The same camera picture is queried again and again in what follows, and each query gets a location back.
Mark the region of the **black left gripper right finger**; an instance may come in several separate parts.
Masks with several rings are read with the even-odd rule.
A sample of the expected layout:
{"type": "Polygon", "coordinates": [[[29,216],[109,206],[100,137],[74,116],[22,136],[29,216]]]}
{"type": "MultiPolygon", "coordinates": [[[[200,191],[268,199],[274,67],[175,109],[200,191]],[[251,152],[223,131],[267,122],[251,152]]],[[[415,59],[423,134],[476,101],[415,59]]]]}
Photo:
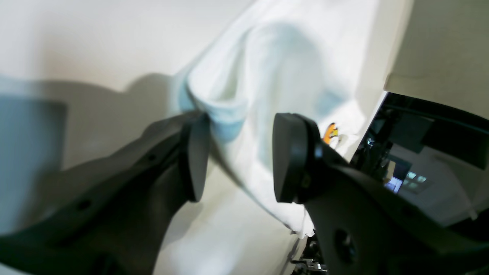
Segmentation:
{"type": "Polygon", "coordinates": [[[379,181],[351,167],[317,124],[277,113],[278,202],[307,210],[330,275],[463,275],[488,270],[488,243],[445,229],[379,181]]]}

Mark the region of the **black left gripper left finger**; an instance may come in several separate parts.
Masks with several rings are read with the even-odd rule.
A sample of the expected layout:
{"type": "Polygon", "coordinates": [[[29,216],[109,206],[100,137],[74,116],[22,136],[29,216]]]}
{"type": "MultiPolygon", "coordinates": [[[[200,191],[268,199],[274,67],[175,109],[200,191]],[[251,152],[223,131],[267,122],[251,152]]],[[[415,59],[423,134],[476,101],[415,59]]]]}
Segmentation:
{"type": "Polygon", "coordinates": [[[173,216],[206,184],[210,118],[148,127],[108,158],[62,178],[93,186],[47,219],[1,236],[1,263],[31,275],[151,275],[173,216]]]}

